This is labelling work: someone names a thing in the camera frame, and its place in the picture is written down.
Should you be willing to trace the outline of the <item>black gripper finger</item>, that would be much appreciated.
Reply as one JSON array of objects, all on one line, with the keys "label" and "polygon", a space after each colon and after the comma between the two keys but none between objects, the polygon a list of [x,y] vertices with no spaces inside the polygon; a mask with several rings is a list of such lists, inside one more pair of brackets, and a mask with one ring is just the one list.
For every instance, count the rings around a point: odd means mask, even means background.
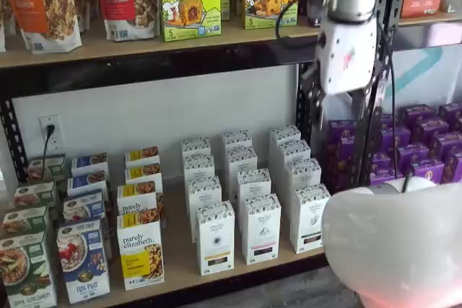
[{"label": "black gripper finger", "polygon": [[364,88],[353,91],[355,131],[367,131],[371,121],[378,117],[382,102],[379,93],[382,72],[383,63],[377,58],[368,84]]},{"label": "black gripper finger", "polygon": [[306,117],[309,128],[321,131],[323,128],[323,100],[324,91],[321,87],[321,65],[319,60],[308,64],[306,71],[302,74],[302,91],[306,98]]}]

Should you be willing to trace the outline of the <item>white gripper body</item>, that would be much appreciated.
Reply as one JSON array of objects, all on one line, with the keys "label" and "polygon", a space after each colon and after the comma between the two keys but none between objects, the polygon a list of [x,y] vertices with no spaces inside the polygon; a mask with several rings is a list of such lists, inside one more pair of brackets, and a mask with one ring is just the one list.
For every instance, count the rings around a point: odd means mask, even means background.
[{"label": "white gripper body", "polygon": [[375,62],[378,28],[376,18],[363,23],[321,22],[316,61],[321,89],[326,95],[366,87]]}]

